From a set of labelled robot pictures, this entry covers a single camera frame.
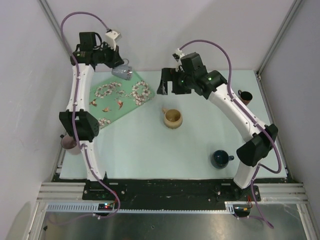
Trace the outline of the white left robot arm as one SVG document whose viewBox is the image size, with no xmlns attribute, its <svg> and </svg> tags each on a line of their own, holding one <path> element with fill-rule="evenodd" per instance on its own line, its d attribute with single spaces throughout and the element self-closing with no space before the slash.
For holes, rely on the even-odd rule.
<svg viewBox="0 0 320 240">
<path fill-rule="evenodd" d="M 97 65 L 116 69 L 124 64 L 117 40 L 121 34 L 108 30 L 105 40 L 96 32 L 81 32 L 79 44 L 70 51 L 72 65 L 72 87 L 66 110 L 59 113 L 59 120 L 67 134 L 72 137 L 83 156 L 86 178 L 89 181 L 103 180 L 106 172 L 99 163 L 95 143 L 99 134 L 99 121 L 90 113 L 89 97 L 92 79 Z"/>
</svg>

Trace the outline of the small grey-blue cup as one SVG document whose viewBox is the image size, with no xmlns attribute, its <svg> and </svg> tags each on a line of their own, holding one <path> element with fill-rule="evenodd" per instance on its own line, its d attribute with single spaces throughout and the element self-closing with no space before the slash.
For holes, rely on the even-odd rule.
<svg viewBox="0 0 320 240">
<path fill-rule="evenodd" d="M 129 65 L 130 61 L 127 58 L 125 58 L 124 61 L 124 64 L 113 68 L 111 74 L 120 79 L 129 81 L 132 79 L 133 68 Z"/>
</svg>

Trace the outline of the beige mug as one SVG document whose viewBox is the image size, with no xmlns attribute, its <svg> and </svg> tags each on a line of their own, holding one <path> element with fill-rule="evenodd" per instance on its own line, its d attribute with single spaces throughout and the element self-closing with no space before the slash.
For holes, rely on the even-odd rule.
<svg viewBox="0 0 320 240">
<path fill-rule="evenodd" d="M 177 129 L 179 128 L 183 123 L 183 116 L 181 112 L 177 109 L 167 109 L 162 108 L 161 109 L 164 118 L 163 122 L 164 125 L 169 129 Z"/>
</svg>

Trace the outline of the pink ribbed mug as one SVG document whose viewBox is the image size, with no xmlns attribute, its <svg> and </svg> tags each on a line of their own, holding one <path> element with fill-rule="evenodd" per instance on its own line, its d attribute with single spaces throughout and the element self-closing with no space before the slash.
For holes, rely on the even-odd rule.
<svg viewBox="0 0 320 240">
<path fill-rule="evenodd" d="M 61 147 L 65 149 L 67 152 L 69 152 L 71 155 L 79 155 L 81 153 L 81 150 L 77 145 L 77 142 L 74 140 L 72 136 L 69 136 L 68 134 L 61 134 L 60 138 Z"/>
</svg>

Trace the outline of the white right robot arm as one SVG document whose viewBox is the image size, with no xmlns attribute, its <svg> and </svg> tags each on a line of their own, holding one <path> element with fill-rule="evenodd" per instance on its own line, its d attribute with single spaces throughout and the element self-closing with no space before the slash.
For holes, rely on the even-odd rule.
<svg viewBox="0 0 320 240">
<path fill-rule="evenodd" d="M 228 89 L 226 78 L 217 70 L 208 72 L 201 56 L 196 53 L 184 54 L 177 49 L 173 54 L 177 66 L 161 70 L 158 95 L 168 94 L 168 82 L 176 95 L 197 93 L 217 106 L 232 122 L 244 140 L 237 149 L 240 160 L 231 187 L 232 197 L 238 201 L 249 195 L 248 186 L 255 175 L 260 161 L 265 158 L 275 143 L 278 128 L 259 120 L 238 96 Z"/>
</svg>

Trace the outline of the brown mug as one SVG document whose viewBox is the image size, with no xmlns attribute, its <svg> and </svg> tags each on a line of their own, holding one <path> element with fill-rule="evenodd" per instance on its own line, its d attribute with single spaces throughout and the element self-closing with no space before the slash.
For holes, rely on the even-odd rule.
<svg viewBox="0 0 320 240">
<path fill-rule="evenodd" d="M 238 97 L 247 106 L 253 99 L 253 95 L 248 91 L 238 90 Z"/>
</svg>

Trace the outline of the blue mug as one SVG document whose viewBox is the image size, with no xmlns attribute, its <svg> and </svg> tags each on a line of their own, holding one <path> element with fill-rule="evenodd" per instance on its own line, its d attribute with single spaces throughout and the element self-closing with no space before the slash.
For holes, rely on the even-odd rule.
<svg viewBox="0 0 320 240">
<path fill-rule="evenodd" d="M 235 157 L 229 155 L 224 150 L 217 150 L 210 156 L 210 162 L 216 169 L 224 169 L 227 167 L 230 161 L 233 161 Z"/>
</svg>

